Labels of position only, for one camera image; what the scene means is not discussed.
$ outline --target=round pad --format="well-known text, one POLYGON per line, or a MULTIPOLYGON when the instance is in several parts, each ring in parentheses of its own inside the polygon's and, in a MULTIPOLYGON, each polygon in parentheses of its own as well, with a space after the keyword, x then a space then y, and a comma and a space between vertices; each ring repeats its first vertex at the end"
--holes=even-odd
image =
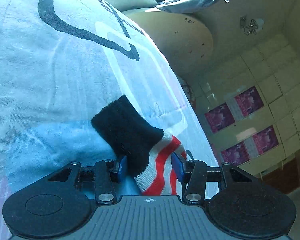
POLYGON ((66 187, 65 182, 50 182, 48 187, 34 183, 10 196, 2 213, 18 236, 45 239, 79 228, 91 214, 91 207, 84 194, 66 187))
POLYGON ((26 209, 38 216, 48 216, 58 212, 63 206, 61 198, 55 195, 38 195, 26 202, 26 209))
POLYGON ((208 207, 221 230, 244 239, 272 239, 290 229, 296 208, 279 191, 260 183, 243 182, 216 194, 208 207))

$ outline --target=sock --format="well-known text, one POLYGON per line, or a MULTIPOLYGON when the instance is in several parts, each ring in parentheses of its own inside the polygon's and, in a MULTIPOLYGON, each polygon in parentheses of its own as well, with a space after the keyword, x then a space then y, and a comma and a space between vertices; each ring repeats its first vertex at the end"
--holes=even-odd
POLYGON ((149 125, 125 95, 104 107, 91 123, 117 156, 127 156, 128 173, 143 195, 181 196, 171 154, 176 151, 186 158, 183 145, 172 134, 149 125))

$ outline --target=black sock cuff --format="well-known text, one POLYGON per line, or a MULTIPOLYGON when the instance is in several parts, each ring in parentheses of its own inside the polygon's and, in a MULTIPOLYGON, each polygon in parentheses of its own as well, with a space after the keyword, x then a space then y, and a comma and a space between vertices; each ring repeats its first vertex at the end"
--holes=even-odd
POLYGON ((148 166, 150 150, 163 137, 163 130, 149 125, 125 95, 104 107, 91 123, 117 156, 127 155, 134 177, 148 166))

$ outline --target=metal bolt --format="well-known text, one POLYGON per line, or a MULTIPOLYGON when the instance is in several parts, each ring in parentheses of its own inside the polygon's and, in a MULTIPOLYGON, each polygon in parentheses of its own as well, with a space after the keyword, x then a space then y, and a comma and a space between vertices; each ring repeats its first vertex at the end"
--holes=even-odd
POLYGON ((191 202, 197 202, 201 199, 201 196, 199 194, 196 194, 196 193, 191 193, 191 194, 188 194, 186 196, 186 199, 191 201, 191 202))
POLYGON ((109 194, 109 193, 104 193, 104 194, 99 195, 98 198, 101 201, 109 202, 109 201, 114 199, 114 196, 112 194, 109 194))

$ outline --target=bed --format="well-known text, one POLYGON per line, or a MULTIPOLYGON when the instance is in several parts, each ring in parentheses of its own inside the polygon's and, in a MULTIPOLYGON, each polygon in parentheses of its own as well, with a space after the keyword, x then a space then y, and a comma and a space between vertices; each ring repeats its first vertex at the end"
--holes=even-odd
MULTIPOLYGON (((126 95, 152 126, 218 166, 169 64, 150 37, 104 0, 0 0, 0 240, 2 205, 72 161, 115 154, 90 120, 126 95)), ((133 178, 116 188, 139 195, 133 178)), ((218 192, 207 185, 206 198, 218 192)))

